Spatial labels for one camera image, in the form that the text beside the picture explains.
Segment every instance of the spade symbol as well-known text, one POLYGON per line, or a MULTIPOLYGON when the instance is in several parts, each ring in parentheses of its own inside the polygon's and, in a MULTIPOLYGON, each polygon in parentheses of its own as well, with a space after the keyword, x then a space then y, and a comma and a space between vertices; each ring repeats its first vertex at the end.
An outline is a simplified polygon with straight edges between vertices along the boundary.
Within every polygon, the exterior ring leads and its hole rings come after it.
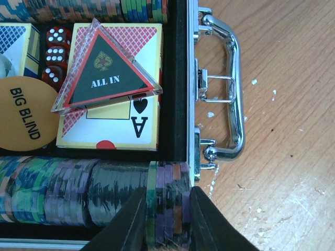
POLYGON ((148 105, 148 101, 145 98, 134 101, 135 110, 139 114, 141 114, 146 109, 147 105, 148 105))
POLYGON ((94 60, 94 67, 100 69, 100 71, 106 71, 108 70, 107 66, 111 66, 112 62, 112 59, 105 52, 100 51, 94 60))

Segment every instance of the orange poker chip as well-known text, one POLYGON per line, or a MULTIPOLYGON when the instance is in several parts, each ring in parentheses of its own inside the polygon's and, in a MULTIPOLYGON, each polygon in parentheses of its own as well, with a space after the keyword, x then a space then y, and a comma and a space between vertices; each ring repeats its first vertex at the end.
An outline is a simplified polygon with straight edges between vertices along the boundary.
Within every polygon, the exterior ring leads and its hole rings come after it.
POLYGON ((57 92, 32 77, 0 79, 0 147, 39 149, 57 136, 59 116, 51 112, 57 92))

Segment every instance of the playing card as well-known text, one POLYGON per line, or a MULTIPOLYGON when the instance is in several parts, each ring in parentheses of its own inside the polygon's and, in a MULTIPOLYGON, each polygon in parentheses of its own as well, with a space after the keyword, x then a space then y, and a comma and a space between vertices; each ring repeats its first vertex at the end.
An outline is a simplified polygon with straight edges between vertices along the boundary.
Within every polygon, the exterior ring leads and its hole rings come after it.
MULTIPOLYGON (((162 26, 103 24, 157 83, 161 77, 162 26)), ((69 67, 89 24, 75 24, 69 67)), ((142 97, 61 116, 58 147, 157 150, 159 96, 142 97)))

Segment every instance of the red border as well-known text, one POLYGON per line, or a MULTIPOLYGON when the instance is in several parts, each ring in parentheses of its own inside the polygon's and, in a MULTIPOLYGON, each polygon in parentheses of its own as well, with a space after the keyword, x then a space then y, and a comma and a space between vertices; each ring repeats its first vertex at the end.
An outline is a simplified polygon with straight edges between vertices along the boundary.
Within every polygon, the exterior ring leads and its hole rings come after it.
POLYGON ((73 81, 75 84, 73 84, 71 86, 71 89, 68 92, 68 96, 67 96, 67 98, 66 98, 66 100, 63 104, 63 107, 65 107, 65 108, 78 106, 78 105, 84 105, 84 104, 87 104, 88 102, 96 102, 96 101, 100 101, 100 100, 111 99, 111 98, 114 98, 114 97, 125 97, 127 95, 138 94, 138 90, 132 90, 132 91, 125 92, 125 93, 114 94, 114 95, 105 96, 105 97, 102 97, 102 98, 94 98, 94 99, 89 99, 89 100, 86 100, 86 101, 81 101, 81 102, 69 104, 69 101, 70 101, 70 99, 71 99, 71 97, 74 93, 74 90, 75 90, 77 84, 78 84, 79 78, 83 73, 85 64, 87 63, 87 59, 90 56, 90 53, 92 51, 92 47, 94 46, 98 35, 101 35, 102 38, 105 39, 105 41, 114 49, 114 51, 126 62, 126 64, 136 73, 136 75, 138 75, 140 77, 140 79, 147 85, 148 88, 141 89, 141 91, 142 91, 141 93, 146 93, 146 92, 150 92, 150 91, 154 90, 154 87, 150 84, 150 82, 139 72, 139 70, 135 66, 133 66, 129 62, 129 59, 127 57, 125 57, 123 55, 123 53, 121 53, 120 50, 112 43, 112 41, 110 41, 109 38, 104 33, 102 33, 102 31, 98 28, 97 31, 94 34, 94 37, 93 37, 93 40, 92 40, 90 46, 88 47, 88 51, 87 51, 87 53, 84 57, 84 61, 83 61, 84 63, 80 66, 79 72, 78 72, 76 78, 73 81))

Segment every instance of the black foam insert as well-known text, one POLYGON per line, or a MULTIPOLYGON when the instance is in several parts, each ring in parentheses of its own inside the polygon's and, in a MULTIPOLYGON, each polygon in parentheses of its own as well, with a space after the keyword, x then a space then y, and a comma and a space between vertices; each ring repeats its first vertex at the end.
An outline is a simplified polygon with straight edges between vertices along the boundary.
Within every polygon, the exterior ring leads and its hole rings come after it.
MULTIPOLYGON (((59 149, 54 143, 32 152, 11 152, 0 149, 0 155, 57 156, 70 158, 101 158, 127 161, 186 161, 187 152, 187 1, 169 2, 170 22, 163 26, 163 91, 160 113, 159 150, 103 151, 59 149)), ((41 41, 52 25, 38 25, 41 41)), ((41 61, 46 44, 41 43, 41 61)), ((41 65, 39 76, 45 65, 41 65)), ((0 223, 0 238, 57 239, 89 241, 101 228, 46 226, 36 224, 0 223)))
MULTIPOLYGON (((186 161, 187 156, 187 21, 186 1, 170 1, 170 22, 163 26, 163 95, 161 99, 158 151, 60 149, 55 141, 46 149, 0 155, 32 155, 66 158, 101 158, 132 161, 186 161)), ((40 30, 39 78, 46 67, 46 33, 53 24, 35 25, 40 30)))

